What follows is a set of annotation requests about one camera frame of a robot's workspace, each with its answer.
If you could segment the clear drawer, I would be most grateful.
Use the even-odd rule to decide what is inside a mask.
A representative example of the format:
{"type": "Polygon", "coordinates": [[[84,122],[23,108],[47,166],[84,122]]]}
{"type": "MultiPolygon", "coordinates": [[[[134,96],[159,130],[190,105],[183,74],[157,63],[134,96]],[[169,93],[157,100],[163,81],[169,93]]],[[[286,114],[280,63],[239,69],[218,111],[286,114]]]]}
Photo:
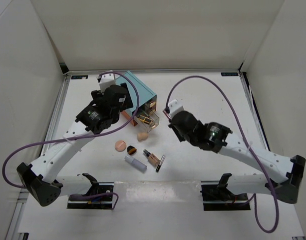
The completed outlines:
{"type": "Polygon", "coordinates": [[[160,118],[154,112],[150,113],[146,113],[144,111],[138,112],[134,120],[147,133],[155,129],[160,123],[160,118]]]}

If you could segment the black silver eyeliner pen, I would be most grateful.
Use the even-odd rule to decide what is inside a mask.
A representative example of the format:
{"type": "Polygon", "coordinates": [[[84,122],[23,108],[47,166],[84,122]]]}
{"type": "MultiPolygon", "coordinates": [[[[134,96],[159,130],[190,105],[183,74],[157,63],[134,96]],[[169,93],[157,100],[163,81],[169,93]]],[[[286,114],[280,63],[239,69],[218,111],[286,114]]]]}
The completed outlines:
{"type": "Polygon", "coordinates": [[[161,168],[161,166],[162,166],[162,164],[163,164],[165,158],[166,158],[166,156],[165,156],[165,155],[162,155],[162,157],[161,157],[161,159],[160,159],[160,162],[158,163],[158,165],[157,165],[157,167],[156,167],[155,172],[157,172],[157,173],[159,172],[159,170],[160,170],[160,168],[161,168]]]}

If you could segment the teal orange drawer organizer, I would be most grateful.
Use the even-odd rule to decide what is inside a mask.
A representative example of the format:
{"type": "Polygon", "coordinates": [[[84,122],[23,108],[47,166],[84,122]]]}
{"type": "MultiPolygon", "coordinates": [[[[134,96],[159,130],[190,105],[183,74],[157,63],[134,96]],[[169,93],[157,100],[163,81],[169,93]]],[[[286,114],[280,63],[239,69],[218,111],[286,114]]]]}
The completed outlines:
{"type": "MultiPolygon", "coordinates": [[[[138,95],[139,95],[139,108],[138,112],[144,111],[146,113],[153,112],[155,113],[157,108],[157,95],[153,92],[151,88],[149,88],[145,83],[143,83],[138,77],[136,77],[132,72],[127,71],[123,74],[125,77],[127,77],[135,86],[137,89],[138,95]]],[[[123,77],[119,75],[116,76],[116,83],[118,85],[122,83],[126,83],[129,94],[131,96],[131,100],[133,102],[133,108],[126,109],[122,112],[122,115],[129,120],[133,113],[135,112],[136,105],[137,105],[137,96],[135,93],[135,90],[131,86],[131,84],[123,77]]],[[[140,126],[134,119],[130,122],[134,127],[140,126]]]]}

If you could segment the red lip gloss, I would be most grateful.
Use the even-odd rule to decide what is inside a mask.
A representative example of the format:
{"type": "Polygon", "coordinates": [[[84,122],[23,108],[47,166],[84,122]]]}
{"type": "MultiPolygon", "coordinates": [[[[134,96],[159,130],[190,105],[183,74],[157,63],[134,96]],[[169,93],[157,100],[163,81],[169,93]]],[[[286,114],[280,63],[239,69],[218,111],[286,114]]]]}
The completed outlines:
{"type": "Polygon", "coordinates": [[[169,116],[169,114],[166,112],[166,110],[164,109],[163,110],[163,114],[166,116],[166,118],[168,119],[168,120],[170,120],[171,118],[170,118],[170,116],[169,116]]]}

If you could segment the black gold lipstick case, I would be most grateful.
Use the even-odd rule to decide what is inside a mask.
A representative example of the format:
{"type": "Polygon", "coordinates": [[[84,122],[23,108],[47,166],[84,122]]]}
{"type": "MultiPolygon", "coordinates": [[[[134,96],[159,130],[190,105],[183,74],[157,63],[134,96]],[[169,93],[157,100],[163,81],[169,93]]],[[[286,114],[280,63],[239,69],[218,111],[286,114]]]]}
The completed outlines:
{"type": "Polygon", "coordinates": [[[146,125],[150,125],[153,123],[153,120],[151,118],[144,115],[138,115],[137,118],[146,125]]]}

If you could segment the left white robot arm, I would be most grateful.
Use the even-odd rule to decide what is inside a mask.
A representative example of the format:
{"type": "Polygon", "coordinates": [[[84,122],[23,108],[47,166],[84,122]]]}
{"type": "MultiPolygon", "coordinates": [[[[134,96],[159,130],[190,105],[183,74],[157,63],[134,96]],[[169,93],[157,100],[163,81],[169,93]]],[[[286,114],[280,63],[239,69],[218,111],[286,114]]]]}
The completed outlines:
{"type": "Polygon", "coordinates": [[[87,200],[97,197],[98,187],[92,176],[58,177],[58,173],[95,135],[118,122],[120,112],[132,108],[133,103],[126,83],[113,84],[104,92],[94,90],[91,96],[93,100],[76,116],[62,142],[16,169],[24,187],[42,207],[63,195],[78,194],[87,200]]]}

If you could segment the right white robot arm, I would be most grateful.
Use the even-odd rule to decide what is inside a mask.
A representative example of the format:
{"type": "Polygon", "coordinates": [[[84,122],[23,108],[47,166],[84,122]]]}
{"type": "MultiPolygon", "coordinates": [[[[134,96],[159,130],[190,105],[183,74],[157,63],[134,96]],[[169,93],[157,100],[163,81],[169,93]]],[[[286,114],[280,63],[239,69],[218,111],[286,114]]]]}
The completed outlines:
{"type": "Polygon", "coordinates": [[[201,150],[231,157],[260,171],[260,174],[240,176],[223,174],[217,187],[221,199],[228,200],[244,193],[268,195],[271,193],[269,187],[273,186],[278,200],[297,203],[306,164],[304,157],[287,157],[246,146],[230,128],[216,122],[202,123],[185,110],[172,113],[168,126],[181,142],[187,141],[201,150]]]}

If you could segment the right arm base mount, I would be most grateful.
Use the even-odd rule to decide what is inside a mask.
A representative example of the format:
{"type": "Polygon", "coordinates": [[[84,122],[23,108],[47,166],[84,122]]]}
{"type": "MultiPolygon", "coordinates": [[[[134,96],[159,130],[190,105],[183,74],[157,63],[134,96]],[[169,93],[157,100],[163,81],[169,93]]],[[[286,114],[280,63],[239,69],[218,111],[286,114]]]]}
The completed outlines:
{"type": "Polygon", "coordinates": [[[203,210],[219,211],[250,211],[250,200],[246,193],[233,194],[227,189],[231,173],[225,173],[219,181],[201,181],[203,210]]]}

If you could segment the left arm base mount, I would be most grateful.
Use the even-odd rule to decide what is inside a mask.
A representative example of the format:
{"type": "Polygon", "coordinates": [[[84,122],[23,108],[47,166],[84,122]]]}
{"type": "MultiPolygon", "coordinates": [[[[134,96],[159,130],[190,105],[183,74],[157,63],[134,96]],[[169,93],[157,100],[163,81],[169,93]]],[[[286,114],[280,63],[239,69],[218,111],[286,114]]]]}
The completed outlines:
{"type": "Polygon", "coordinates": [[[75,210],[114,210],[119,195],[114,192],[113,182],[98,182],[88,173],[79,174],[91,184],[85,194],[75,193],[68,197],[67,209],[75,210]]]}

